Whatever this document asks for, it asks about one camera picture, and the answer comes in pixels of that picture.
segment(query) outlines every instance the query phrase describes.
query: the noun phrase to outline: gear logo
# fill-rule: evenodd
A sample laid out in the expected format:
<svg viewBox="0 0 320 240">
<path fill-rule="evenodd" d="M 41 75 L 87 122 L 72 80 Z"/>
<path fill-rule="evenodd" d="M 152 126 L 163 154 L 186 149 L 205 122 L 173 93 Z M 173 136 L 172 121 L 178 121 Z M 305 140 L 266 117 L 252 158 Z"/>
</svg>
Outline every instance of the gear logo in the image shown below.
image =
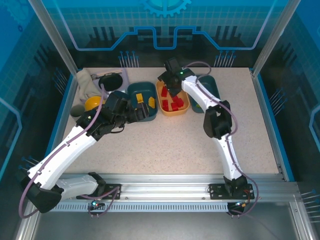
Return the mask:
<svg viewBox="0 0 320 240">
<path fill-rule="evenodd" d="M 29 4 L 27 0 L 0 0 L 0 6 L 5 6 L 13 19 L 20 25 L 28 19 Z"/>
<path fill-rule="evenodd" d="M 180 14 L 181 10 L 187 9 L 187 4 L 191 4 L 191 0 L 141 0 L 144 5 L 144 10 L 149 10 L 150 14 L 155 14 L 157 17 L 168 15 L 171 17 L 174 14 Z"/>
</svg>

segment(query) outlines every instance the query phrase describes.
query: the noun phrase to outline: blue container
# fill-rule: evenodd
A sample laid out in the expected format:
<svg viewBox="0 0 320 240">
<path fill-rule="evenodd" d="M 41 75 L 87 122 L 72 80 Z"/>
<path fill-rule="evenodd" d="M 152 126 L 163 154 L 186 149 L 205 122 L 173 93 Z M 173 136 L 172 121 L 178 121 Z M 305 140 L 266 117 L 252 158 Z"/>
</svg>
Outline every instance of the blue container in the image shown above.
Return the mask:
<svg viewBox="0 0 320 240">
<path fill-rule="evenodd" d="M 204 76 L 200 78 L 199 81 L 211 94 L 213 94 L 216 98 L 220 99 L 220 94 L 218 91 L 216 80 L 214 79 L 213 76 L 210 76 L 210 75 Z M 190 95 L 189 95 L 189 98 L 190 98 L 192 110 L 197 114 L 203 114 L 204 111 L 202 111 L 201 107 L 197 104 L 197 102 Z"/>
<path fill-rule="evenodd" d="M 135 82 L 128 86 L 126 90 L 127 94 L 129 95 L 131 99 L 132 106 L 134 108 L 137 107 L 138 100 L 137 100 L 137 94 L 142 94 L 143 102 L 146 103 L 148 110 L 149 110 L 149 117 L 139 121 L 139 122 L 148 122 L 152 121 L 156 118 L 157 112 L 158 112 L 158 106 L 157 106 L 157 92 L 156 92 L 156 86 L 149 81 L 142 81 L 142 82 Z M 149 106 L 149 98 L 154 98 L 154 106 L 155 108 L 152 108 Z"/>
</svg>

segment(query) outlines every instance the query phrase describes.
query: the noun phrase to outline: yellow cup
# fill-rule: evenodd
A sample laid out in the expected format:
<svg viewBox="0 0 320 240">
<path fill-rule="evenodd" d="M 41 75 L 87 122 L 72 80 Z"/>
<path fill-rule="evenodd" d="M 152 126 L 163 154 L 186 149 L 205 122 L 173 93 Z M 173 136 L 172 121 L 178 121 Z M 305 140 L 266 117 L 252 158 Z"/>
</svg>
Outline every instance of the yellow cup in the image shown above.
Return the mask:
<svg viewBox="0 0 320 240">
<path fill-rule="evenodd" d="M 92 96 L 85 101 L 84 108 L 85 111 L 90 111 L 99 106 L 101 97 L 100 96 Z"/>
</svg>

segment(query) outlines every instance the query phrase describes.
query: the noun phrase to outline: teal bin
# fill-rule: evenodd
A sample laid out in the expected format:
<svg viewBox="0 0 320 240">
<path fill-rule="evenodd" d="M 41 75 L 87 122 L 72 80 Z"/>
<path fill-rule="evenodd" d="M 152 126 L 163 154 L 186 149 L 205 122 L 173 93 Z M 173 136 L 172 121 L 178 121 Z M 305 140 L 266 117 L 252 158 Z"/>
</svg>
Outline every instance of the teal bin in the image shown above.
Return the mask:
<svg viewBox="0 0 320 240">
<path fill-rule="evenodd" d="M 213 94 L 216 98 L 220 99 L 216 80 L 214 79 L 213 76 L 210 76 L 210 75 L 204 76 L 200 78 L 199 81 L 211 94 Z M 202 111 L 201 107 L 197 104 L 197 102 L 190 95 L 189 95 L 189 98 L 190 98 L 192 110 L 198 114 L 203 114 L 204 111 Z"/>
<path fill-rule="evenodd" d="M 157 112 L 158 112 L 158 106 L 157 106 L 157 92 L 156 92 L 156 86 L 149 81 L 142 81 L 142 82 L 135 82 L 128 86 L 126 90 L 127 94 L 130 97 L 132 106 L 134 108 L 137 107 L 138 100 L 137 100 L 137 94 L 142 94 L 143 102 L 146 103 L 148 110 L 149 110 L 149 117 L 145 118 L 144 120 L 141 120 L 139 122 L 148 122 L 152 121 L 156 118 Z M 149 100 L 154 99 L 154 108 L 150 106 Z"/>
</svg>

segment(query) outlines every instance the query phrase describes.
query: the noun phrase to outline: table surface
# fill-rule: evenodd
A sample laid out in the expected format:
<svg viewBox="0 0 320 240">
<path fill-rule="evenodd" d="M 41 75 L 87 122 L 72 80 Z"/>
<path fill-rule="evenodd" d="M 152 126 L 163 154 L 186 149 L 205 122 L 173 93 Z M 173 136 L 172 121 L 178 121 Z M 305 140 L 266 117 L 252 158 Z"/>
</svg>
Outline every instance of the table surface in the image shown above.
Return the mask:
<svg viewBox="0 0 320 240">
<path fill-rule="evenodd" d="M 87 68 L 91 73 L 107 68 Z M 207 68 L 191 68 L 203 74 Z M 127 68 L 129 81 L 156 83 L 165 69 Z M 278 168 L 248 68 L 213 68 L 220 98 L 228 100 L 238 121 L 232 136 L 239 164 L 245 173 L 277 174 Z M 73 104 L 78 104 L 76 93 Z M 100 174 L 222 174 L 222 157 L 203 130 L 203 113 L 167 117 L 158 109 L 155 120 L 126 125 L 87 149 L 65 173 Z M 69 117 L 64 132 L 75 125 Z"/>
</svg>

